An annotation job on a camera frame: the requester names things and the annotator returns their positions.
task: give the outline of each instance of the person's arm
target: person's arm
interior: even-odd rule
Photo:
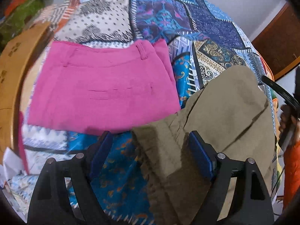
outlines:
[[[300,121],[291,116],[289,106],[284,105],[281,109],[283,113],[280,116],[280,132],[285,129],[286,122],[289,118],[291,118],[293,124],[296,125],[293,145],[290,145],[286,149],[283,156],[285,165],[283,209],[285,209],[300,186]]]

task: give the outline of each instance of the blue gripper pad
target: blue gripper pad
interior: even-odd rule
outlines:
[[[217,168],[217,153],[214,148],[206,144],[197,131],[190,132],[188,146],[201,175],[212,181]]]
[[[112,144],[113,135],[110,132],[105,131],[100,137],[99,141],[96,144],[93,144],[93,146],[90,146],[90,148],[88,149],[89,157],[91,157],[91,159],[88,161],[90,164],[90,172],[88,174],[88,178],[90,180],[93,180],[101,172]]]

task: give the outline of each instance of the green fabric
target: green fabric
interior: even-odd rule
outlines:
[[[0,24],[0,52],[6,44],[22,32],[25,24],[40,10],[44,8],[43,0],[27,0]]]
[[[210,187],[186,148],[194,130],[231,159],[254,158],[270,190],[275,145],[270,103],[249,68],[232,66],[190,96],[184,109],[132,130],[158,225],[189,225]],[[221,217],[233,191],[234,180]]]

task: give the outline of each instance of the pink fabric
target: pink fabric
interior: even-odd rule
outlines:
[[[18,149],[19,149],[19,156],[22,159],[24,169],[27,174],[29,174],[27,159],[25,155],[25,150],[23,146],[23,138],[22,138],[22,124],[23,124],[23,113],[19,111],[19,128],[18,128]]]
[[[164,40],[127,49],[92,49],[53,42],[29,110],[28,123],[100,135],[119,133],[180,110]]]

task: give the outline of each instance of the metal screw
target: metal screw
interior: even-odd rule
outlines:
[[[54,161],[55,161],[55,159],[54,159],[53,157],[50,157],[50,158],[47,159],[46,162],[47,162],[48,164],[51,164],[51,163],[54,162]]]
[[[83,158],[84,157],[84,154],[83,153],[77,153],[76,154],[76,158],[78,158],[78,159],[81,159],[81,158]]]
[[[225,159],[225,154],[224,153],[218,153],[218,158],[220,159]]]
[[[249,162],[250,164],[254,164],[254,163],[255,163],[255,161],[254,161],[253,158],[248,158],[248,162]]]

